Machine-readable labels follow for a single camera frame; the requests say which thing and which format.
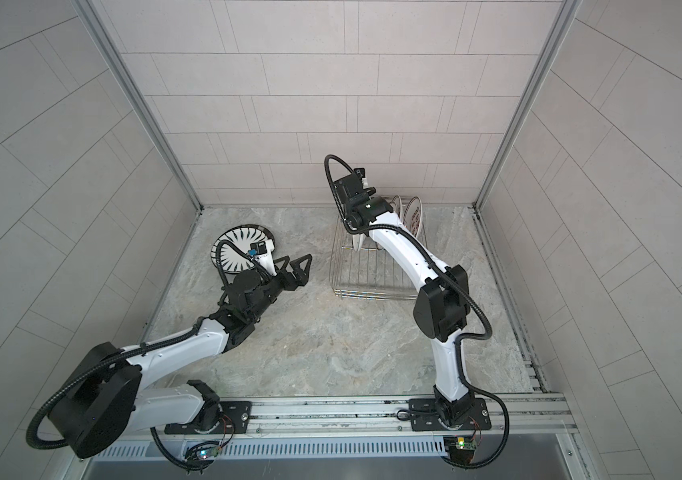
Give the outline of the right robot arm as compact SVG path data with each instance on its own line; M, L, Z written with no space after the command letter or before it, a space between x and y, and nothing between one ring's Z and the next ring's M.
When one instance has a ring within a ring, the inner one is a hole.
M417 290L413 317L430 339L436 368L435 409L445 427L489 429L485 403L466 377L461 342L487 340L492 327L468 294L466 271L432 255L406 229L392 206L363 185L360 170L334 180L326 175L342 224L352 235L370 238L403 270Z

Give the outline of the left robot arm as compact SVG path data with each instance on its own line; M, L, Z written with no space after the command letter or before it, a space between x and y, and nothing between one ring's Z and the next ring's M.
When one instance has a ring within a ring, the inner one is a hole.
M175 425L185 433L228 429L219 395L205 382L155 388L156 381L241 345L284 291L309 281L312 257L279 260L274 272L256 265L226 281L219 309L175 335L117 348L93 347L32 417L26 443L36 450L71 448L80 458L106 450L124 433Z

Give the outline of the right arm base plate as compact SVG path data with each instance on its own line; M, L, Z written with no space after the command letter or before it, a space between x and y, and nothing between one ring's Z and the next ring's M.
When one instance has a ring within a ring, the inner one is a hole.
M396 413L413 431L490 430L492 424L486 402L471 397L455 402L441 398L412 398L404 409Z

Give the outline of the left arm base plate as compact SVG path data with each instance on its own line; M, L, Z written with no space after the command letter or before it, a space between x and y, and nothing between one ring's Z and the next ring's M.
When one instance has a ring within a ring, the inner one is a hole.
M216 406L204 407L187 424L168 424L169 435L236 435L247 432L253 404L250 401L220 401Z

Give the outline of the blue striped white plate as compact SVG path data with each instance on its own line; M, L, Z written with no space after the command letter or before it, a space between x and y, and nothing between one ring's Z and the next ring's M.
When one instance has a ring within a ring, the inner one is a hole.
M242 224L221 234L210 251L215 267L221 264L226 274L237 274L254 267L251 258L261 255L258 244L264 243L265 252L273 252L275 237L266 227L257 224Z

